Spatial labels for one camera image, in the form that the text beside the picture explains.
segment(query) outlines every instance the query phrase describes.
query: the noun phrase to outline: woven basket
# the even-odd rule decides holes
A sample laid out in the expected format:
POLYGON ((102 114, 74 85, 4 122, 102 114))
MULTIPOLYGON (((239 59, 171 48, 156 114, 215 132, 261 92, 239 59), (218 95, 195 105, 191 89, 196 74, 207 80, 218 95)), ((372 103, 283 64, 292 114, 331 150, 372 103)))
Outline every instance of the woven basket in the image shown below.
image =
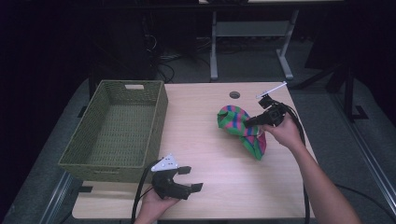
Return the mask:
POLYGON ((82 180, 138 183, 158 159, 167 105, 161 81, 103 80, 59 165, 82 180))

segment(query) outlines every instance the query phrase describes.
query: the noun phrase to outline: human hand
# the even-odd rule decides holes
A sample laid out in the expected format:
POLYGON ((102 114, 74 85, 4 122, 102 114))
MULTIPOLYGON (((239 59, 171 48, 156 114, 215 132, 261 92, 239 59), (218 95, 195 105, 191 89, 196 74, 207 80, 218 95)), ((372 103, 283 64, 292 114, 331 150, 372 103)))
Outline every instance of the human hand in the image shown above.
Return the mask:
POLYGON ((287 147, 291 151, 296 148, 304 147, 304 143, 301 140, 297 126, 289 113, 286 113, 282 123, 277 127, 273 127, 268 124, 264 124, 262 127, 265 131, 272 134, 276 141, 278 141, 282 146, 287 147))
POLYGON ((160 196, 149 186, 146 189, 146 195, 143 197, 142 206, 139 215, 137 215, 135 224, 151 224, 160 218, 163 213, 180 201, 180 199, 160 196))

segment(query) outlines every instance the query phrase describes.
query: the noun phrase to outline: gray carpet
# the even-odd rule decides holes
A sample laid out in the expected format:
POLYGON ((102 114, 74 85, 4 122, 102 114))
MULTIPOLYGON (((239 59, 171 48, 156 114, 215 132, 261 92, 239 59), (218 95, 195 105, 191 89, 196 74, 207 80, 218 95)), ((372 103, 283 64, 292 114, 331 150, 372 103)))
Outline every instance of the gray carpet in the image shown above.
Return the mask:
MULTIPOLYGON (((283 81, 282 71, 277 61, 275 49, 280 46, 277 41, 254 41, 253 44, 233 54, 219 54, 218 82, 245 81, 283 81)), ((305 69, 304 62, 312 43, 293 41, 287 58, 295 75, 290 85, 300 83, 313 76, 318 70, 305 69)), ((168 65, 175 70, 173 82, 192 83, 209 82, 208 53, 198 54, 197 58, 182 58, 168 65)), ((171 70, 162 67, 170 76, 171 70)), ((361 155, 359 145, 352 137, 347 124, 341 119, 343 114, 324 90, 327 77, 316 82, 303 91, 291 91, 290 94, 305 127, 307 136, 315 151, 319 165, 331 180, 339 185, 358 190, 369 195, 389 210, 382 192, 375 183, 361 155)), ((371 93, 361 83, 355 83, 354 103, 361 105, 369 119, 357 120, 356 125, 362 136, 374 150, 374 154, 383 170, 394 183, 396 158, 396 130, 375 104, 371 93)), ((58 168, 64 148, 74 129, 78 125, 78 113, 89 101, 88 83, 85 81, 76 91, 69 105, 65 108, 47 144, 37 159, 34 168, 26 179, 21 191, 5 219, 8 223, 39 223, 50 202, 50 196, 63 171, 58 168)), ((128 220, 77 220, 68 214, 78 196, 80 180, 72 179, 64 194, 62 205, 54 211, 53 223, 128 223, 128 220)), ((357 193, 341 189, 356 208, 364 223, 392 223, 387 215, 371 201, 357 193)), ((298 220, 230 220, 228 223, 303 223, 298 220)), ((164 221, 163 223, 209 223, 203 221, 164 221)))

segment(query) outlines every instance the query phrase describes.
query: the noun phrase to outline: person's left hand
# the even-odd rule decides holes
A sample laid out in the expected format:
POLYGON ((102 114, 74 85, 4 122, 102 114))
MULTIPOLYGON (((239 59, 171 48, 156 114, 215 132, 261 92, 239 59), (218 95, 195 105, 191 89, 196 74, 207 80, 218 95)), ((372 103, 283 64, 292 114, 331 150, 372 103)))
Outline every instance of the person's left hand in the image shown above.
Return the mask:
POLYGON ((155 190, 152 189, 152 186, 149 186, 147 190, 149 192, 143 197, 142 206, 134 222, 135 224, 151 224, 155 222, 168 208, 180 201, 180 199, 169 197, 161 199, 155 190))

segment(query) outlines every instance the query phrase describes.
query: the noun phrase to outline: tabletop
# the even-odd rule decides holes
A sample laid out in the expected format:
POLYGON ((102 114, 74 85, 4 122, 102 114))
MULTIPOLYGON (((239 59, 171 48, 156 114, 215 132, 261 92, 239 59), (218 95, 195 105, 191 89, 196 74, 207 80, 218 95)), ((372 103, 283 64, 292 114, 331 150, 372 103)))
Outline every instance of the tabletop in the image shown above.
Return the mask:
MULTIPOLYGON (((217 124, 225 105, 237 105, 251 117, 263 111, 256 95, 280 82, 166 84, 169 104, 159 158, 172 153, 188 175, 176 175, 182 185, 204 183, 200 192, 171 207, 161 219, 266 219, 304 217, 303 180, 289 150, 266 133, 260 161, 237 136, 217 124), (230 97, 237 91, 238 99, 230 97)), ((295 108, 286 87, 269 94, 295 108)), ((306 146, 315 155, 305 136, 306 146)), ((75 218, 130 218, 137 184, 84 181, 91 192, 78 195, 75 218)))

